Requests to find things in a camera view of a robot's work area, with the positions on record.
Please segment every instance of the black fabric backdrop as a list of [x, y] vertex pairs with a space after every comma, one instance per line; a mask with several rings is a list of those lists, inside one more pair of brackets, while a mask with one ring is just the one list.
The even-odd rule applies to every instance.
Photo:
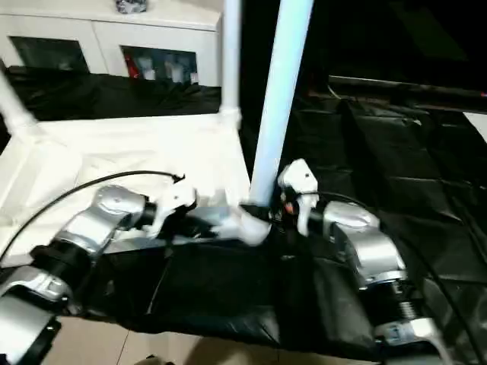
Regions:
[[[216, 88], [54, 71], [9, 78], [41, 120], [213, 113], [219, 104]], [[241, 141], [252, 160], [259, 100], [249, 94]], [[296, 97], [282, 163], [300, 157], [321, 190], [377, 210], [457, 361], [485, 363], [487, 148], [467, 119]], [[178, 247], [170, 256], [163, 249], [106, 255], [80, 297], [81, 316], [140, 332], [380, 356], [349, 270], [328, 243], [293, 232], [274, 230], [257, 249], [228, 242]]]

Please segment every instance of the tiled floor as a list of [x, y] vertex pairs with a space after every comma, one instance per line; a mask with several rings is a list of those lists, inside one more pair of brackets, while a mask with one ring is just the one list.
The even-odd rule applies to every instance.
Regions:
[[359, 365], [361, 361], [277, 351], [216, 338], [129, 332], [118, 325], [61, 319], [62, 330], [43, 365], [133, 365], [148, 355], [176, 365]]

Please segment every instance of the metal rod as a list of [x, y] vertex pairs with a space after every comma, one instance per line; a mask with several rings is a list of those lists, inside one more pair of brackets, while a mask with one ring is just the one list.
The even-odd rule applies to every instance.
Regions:
[[241, 1], [225, 0], [221, 111], [239, 110]]
[[274, 189], [314, 0], [281, 0], [250, 200], [267, 205]]
[[24, 127], [35, 124], [35, 118], [22, 105], [7, 78], [0, 71], [0, 113], [11, 135], [17, 134]]

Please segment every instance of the wire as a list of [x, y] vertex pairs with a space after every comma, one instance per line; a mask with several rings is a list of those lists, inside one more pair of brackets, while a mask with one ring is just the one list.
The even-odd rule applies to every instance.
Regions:
[[318, 195], [320, 197], [327, 198], [328, 201], [330, 201], [331, 199], [338, 199], [342, 202], [354, 203], [360, 207], [369, 209], [369, 207], [363, 202], [360, 202], [359, 200], [354, 198], [350, 198], [347, 195], [339, 194], [338, 192], [300, 192], [298, 193], [298, 196], [299, 195]]
[[71, 190], [68, 190], [67, 192], [64, 192], [61, 194], [59, 197], [51, 201], [50, 203], [44, 205], [39, 211], [36, 212], [32, 217], [30, 217], [22, 226], [21, 228], [15, 233], [15, 235], [8, 241], [7, 246], [5, 247], [4, 251], [0, 255], [0, 268], [2, 267], [2, 263], [4, 258], [6, 257], [8, 251], [10, 251], [10, 248], [13, 246], [15, 240], [28, 228], [39, 216], [44, 214], [47, 210], [52, 208], [54, 205], [58, 204], [59, 202], [63, 201], [64, 199], [68, 198], [69, 196], [75, 194], [76, 192], [79, 192], [83, 189], [89, 188], [90, 186], [97, 185], [99, 183], [103, 183], [108, 180], [113, 180], [117, 179], [119, 177], [124, 177], [124, 176], [133, 176], [133, 175], [160, 175], [160, 176], [167, 176], [170, 177], [174, 183], [177, 183], [184, 179], [183, 177], [173, 175], [172, 173], [165, 173], [163, 171], [152, 171], [152, 170], [136, 170], [136, 171], [125, 171], [123, 173], [114, 173], [112, 175], [108, 176], [103, 176], [99, 179], [91, 180], [89, 182], [85, 182], [84, 184], [81, 184], [79, 186], [74, 187]]
[[339, 96], [339, 95], [338, 95], [338, 94], [337, 94], [337, 93], [336, 93], [336, 92], [335, 92], [335, 91], [332, 89], [332, 87], [331, 87], [329, 84], [327, 85], [327, 87], [328, 87], [328, 91], [329, 91], [329, 92], [330, 92], [330, 93], [331, 93], [331, 94], [332, 94], [332, 95], [333, 95], [333, 96], [334, 96], [336, 99], [338, 99], [338, 100], [341, 100], [341, 99], [342, 99], [342, 97], [341, 97], [341, 96]]

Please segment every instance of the cabinet glass door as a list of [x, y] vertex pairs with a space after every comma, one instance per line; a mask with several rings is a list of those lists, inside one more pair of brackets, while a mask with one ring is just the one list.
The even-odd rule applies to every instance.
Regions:
[[79, 42], [25, 36], [9, 37], [24, 65], [89, 72]]
[[131, 78], [198, 83], [195, 52], [133, 46], [121, 49]]

